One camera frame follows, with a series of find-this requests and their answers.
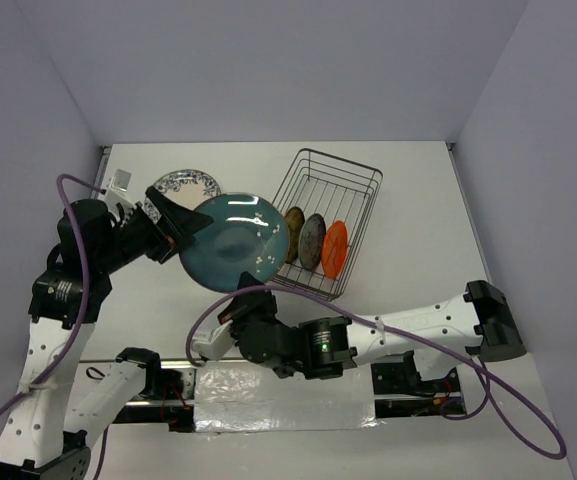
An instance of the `orange plate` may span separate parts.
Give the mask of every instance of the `orange plate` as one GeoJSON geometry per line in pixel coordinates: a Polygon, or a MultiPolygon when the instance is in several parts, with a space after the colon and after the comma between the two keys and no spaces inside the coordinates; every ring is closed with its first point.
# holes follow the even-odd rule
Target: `orange plate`
{"type": "Polygon", "coordinates": [[[340,220],[333,223],[324,237],[321,249],[321,266],[328,278],[335,279],[341,273],[348,253],[348,230],[340,220]]]}

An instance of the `gray wall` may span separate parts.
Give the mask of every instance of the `gray wall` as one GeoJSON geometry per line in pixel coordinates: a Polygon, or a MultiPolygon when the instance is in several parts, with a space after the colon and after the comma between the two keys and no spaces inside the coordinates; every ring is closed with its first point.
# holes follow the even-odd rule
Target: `gray wall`
{"type": "Polygon", "coordinates": [[[30,289],[57,238],[55,177],[69,171],[92,179],[96,159],[92,135],[40,42],[14,2],[0,0],[0,405],[19,379],[30,289]]]}
{"type": "Polygon", "coordinates": [[[96,137],[456,138],[526,0],[19,0],[96,137]]]}
{"type": "Polygon", "coordinates": [[[457,161],[577,478],[577,2],[529,2],[457,161]]]}

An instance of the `white table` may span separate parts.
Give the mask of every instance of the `white table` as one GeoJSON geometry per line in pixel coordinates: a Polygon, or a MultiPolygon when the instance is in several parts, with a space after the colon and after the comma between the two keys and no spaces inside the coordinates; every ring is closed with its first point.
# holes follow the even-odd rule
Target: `white table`
{"type": "MultiPolygon", "coordinates": [[[[384,173],[355,270],[336,301],[340,306],[363,314],[413,308],[451,297],[467,281],[486,278],[451,158],[441,142],[115,145],[103,183],[117,168],[129,171],[129,193],[138,199],[161,175],[197,168],[210,173],[224,191],[271,200],[302,147],[367,163],[384,173]]],[[[219,298],[194,284],[176,260],[164,266],[138,260],[113,275],[112,282],[84,359],[111,359],[128,345],[182,358],[190,325],[219,298]]],[[[279,298],[279,312],[287,323],[326,313],[285,296],[279,298]]],[[[530,355],[495,364],[492,370],[549,410],[530,355]]],[[[481,387],[468,369],[459,373],[472,410],[481,399],[481,387]]],[[[77,389],[85,388],[85,382],[80,379],[77,389]]],[[[507,395],[498,396],[523,432],[554,448],[530,413],[507,395]]],[[[162,425],[117,425],[110,438],[102,478],[572,479],[567,462],[545,460],[526,449],[492,409],[461,423],[435,417],[392,419],[352,432],[210,436],[168,434],[162,425]]]]}

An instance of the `wire rack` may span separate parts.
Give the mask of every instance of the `wire rack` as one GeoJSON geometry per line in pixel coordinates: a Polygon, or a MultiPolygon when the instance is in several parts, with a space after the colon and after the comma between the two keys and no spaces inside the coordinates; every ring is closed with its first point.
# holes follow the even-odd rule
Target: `wire rack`
{"type": "Polygon", "coordinates": [[[348,252],[343,269],[334,280],[324,275],[321,265],[310,272],[295,260],[285,264],[273,281],[307,290],[326,300],[343,294],[382,179],[383,174],[376,168],[309,148],[299,150],[272,203],[282,214],[293,206],[301,208],[306,219],[319,213],[327,228],[337,220],[343,221],[348,230],[348,252]]]}

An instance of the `blue plate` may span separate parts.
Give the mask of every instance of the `blue plate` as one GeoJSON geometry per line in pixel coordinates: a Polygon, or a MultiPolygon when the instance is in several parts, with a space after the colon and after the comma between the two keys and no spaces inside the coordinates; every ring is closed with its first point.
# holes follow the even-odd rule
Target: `blue plate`
{"type": "Polygon", "coordinates": [[[232,292],[243,272],[265,283],[283,265],[290,232],[283,216],[263,198],[228,193],[206,200],[195,211],[214,220],[179,255],[198,284],[216,292],[232,292]]]}

